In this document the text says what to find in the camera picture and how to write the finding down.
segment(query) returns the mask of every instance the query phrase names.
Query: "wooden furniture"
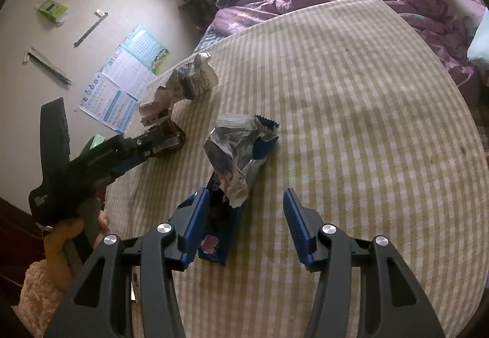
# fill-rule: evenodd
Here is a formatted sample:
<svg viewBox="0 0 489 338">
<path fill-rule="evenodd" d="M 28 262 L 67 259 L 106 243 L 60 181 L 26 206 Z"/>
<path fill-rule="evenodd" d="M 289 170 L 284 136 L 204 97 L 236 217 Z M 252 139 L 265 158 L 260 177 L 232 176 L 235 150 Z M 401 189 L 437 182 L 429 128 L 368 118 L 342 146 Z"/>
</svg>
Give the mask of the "wooden furniture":
<svg viewBox="0 0 489 338">
<path fill-rule="evenodd" d="M 11 305 L 19 302 L 25 271 L 44 259 L 41 230 L 32 217 L 0 198 L 0 289 Z"/>
<path fill-rule="evenodd" d="M 489 289 L 482 294 L 481 303 L 457 338 L 486 338 L 489 336 Z"/>
<path fill-rule="evenodd" d="M 216 1 L 217 0 L 184 0 L 183 4 L 180 5 L 178 9 L 189 15 L 199 33 L 203 35 L 219 10 L 216 6 Z"/>
</svg>

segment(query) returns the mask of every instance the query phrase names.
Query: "silver foil wrapper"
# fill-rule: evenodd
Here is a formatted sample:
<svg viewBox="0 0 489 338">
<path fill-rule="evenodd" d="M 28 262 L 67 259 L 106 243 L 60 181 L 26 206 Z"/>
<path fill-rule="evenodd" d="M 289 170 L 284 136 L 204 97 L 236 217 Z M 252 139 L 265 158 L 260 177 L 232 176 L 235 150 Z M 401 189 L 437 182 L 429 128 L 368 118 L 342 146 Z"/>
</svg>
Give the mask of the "silver foil wrapper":
<svg viewBox="0 0 489 338">
<path fill-rule="evenodd" d="M 204 149 L 231 207 L 241 206 L 248 198 L 260 166 L 278 140 L 278 126 L 258 115 L 218 118 Z"/>
<path fill-rule="evenodd" d="M 217 86 L 210 58 L 209 53 L 197 53 L 192 62 L 174 68 L 165 85 L 157 88 L 154 100 L 139 106 L 141 117 L 158 114 L 181 100 L 195 100 Z"/>
</svg>

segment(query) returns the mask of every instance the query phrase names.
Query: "human hand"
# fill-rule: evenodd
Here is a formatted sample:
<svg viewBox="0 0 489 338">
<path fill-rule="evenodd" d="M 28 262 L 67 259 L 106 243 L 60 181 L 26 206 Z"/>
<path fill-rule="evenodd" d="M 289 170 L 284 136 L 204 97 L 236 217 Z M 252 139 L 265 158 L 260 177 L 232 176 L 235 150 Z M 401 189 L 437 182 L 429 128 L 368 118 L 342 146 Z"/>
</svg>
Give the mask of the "human hand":
<svg viewBox="0 0 489 338">
<path fill-rule="evenodd" d="M 98 216 L 98 224 L 100 231 L 93 244 L 94 248 L 108 234 L 109 219 L 108 215 L 103 211 Z M 78 236 L 82 231 L 83 220 L 81 218 L 72 218 L 60 221 L 51 233 L 44 238 L 47 272 L 52 283 L 63 292 L 68 289 L 73 281 L 73 274 L 63 252 L 63 245 L 67 240 Z"/>
</svg>

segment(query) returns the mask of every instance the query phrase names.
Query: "small box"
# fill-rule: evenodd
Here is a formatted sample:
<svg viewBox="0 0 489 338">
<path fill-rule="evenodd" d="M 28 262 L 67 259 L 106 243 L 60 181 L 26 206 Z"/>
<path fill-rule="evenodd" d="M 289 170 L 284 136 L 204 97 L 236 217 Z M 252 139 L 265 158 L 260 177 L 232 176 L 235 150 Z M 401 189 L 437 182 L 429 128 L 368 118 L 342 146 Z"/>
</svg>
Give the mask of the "small box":
<svg viewBox="0 0 489 338">
<path fill-rule="evenodd" d="M 67 9 L 66 6 L 54 0 L 45 0 L 37 10 L 48 20 L 58 23 L 66 15 Z"/>
</svg>

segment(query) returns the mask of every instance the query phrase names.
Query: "beige striped fabric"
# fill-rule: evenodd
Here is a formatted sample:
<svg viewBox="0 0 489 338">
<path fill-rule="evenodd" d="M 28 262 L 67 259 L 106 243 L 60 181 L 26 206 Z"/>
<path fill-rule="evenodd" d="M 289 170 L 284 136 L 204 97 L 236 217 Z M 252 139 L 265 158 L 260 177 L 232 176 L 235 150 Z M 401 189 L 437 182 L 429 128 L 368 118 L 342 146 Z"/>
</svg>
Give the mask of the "beige striped fabric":
<svg viewBox="0 0 489 338">
<path fill-rule="evenodd" d="M 187 336 L 303 336 L 318 276 L 299 263 L 289 234 L 289 187 L 350 236 L 388 236 L 447 336 L 456 336 L 489 267 L 489 172 L 469 110 L 424 41 L 381 0 L 342 0 L 269 20 L 208 51 L 219 85 L 173 114 L 185 146 L 131 170 L 107 198 L 112 229 L 143 234 L 207 183 L 202 146 L 219 114 L 259 113 L 281 124 L 226 267 L 196 259 L 174 272 Z M 139 120 L 128 135 L 142 133 Z M 351 337 L 358 287 L 355 273 Z"/>
</svg>

